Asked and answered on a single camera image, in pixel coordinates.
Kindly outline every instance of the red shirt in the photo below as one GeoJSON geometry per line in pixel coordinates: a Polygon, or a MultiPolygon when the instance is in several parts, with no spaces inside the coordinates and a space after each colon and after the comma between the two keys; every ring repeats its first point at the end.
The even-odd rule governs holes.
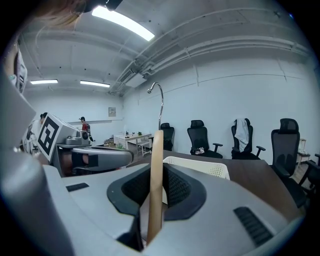
{"type": "Polygon", "coordinates": [[[82,130],[83,130],[83,131],[88,131],[88,128],[89,128],[88,124],[87,124],[86,122],[84,122],[84,123],[82,124],[82,130]]]}

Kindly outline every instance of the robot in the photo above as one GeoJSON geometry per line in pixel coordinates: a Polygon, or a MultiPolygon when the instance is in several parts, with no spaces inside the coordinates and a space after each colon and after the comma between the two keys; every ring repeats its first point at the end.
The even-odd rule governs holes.
{"type": "Polygon", "coordinates": [[[89,165],[73,166],[74,174],[96,174],[124,167],[132,163],[134,154],[129,150],[91,146],[89,135],[78,130],[62,119],[48,113],[37,141],[38,148],[49,163],[64,176],[61,168],[61,154],[70,151],[72,154],[87,154],[89,165]]]}

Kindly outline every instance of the white towel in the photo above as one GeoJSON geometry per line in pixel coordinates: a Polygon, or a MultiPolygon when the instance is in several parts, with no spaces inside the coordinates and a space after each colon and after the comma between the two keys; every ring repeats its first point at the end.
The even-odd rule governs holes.
{"type": "Polygon", "coordinates": [[[235,136],[239,140],[239,150],[243,152],[249,143],[249,130],[244,118],[237,118],[235,136]]]}

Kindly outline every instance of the wall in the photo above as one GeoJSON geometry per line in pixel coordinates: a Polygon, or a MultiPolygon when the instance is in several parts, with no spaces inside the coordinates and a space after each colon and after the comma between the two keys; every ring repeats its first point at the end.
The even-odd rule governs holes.
{"type": "Polygon", "coordinates": [[[191,120],[203,120],[208,140],[221,143],[218,152],[231,158],[234,146],[231,126],[236,118],[248,118],[254,128],[256,146],[266,148],[260,157],[272,163],[271,131],[281,118],[293,118],[305,138],[306,150],[320,152],[320,90],[307,60],[289,51],[239,49],[214,52],[179,62],[156,73],[126,94],[124,124],[128,131],[158,129],[161,106],[159,82],[164,92],[162,123],[175,128],[173,150],[189,154],[187,128],[191,120]]]}
{"type": "Polygon", "coordinates": [[[85,117],[96,145],[124,129],[123,101],[117,96],[91,91],[47,90],[27,92],[25,98],[36,111],[35,119],[39,119],[41,113],[49,112],[81,128],[79,118],[85,117]],[[116,117],[109,117],[109,107],[116,108],[116,117]]]}

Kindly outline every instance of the white plastic basket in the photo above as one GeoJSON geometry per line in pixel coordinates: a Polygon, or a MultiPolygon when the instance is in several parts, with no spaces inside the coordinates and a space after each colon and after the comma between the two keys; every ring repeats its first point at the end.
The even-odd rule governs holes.
{"type": "Polygon", "coordinates": [[[203,162],[190,159],[184,159],[174,156],[168,156],[163,160],[164,163],[190,168],[202,173],[214,175],[223,179],[230,180],[228,168],[223,163],[203,162]]]}

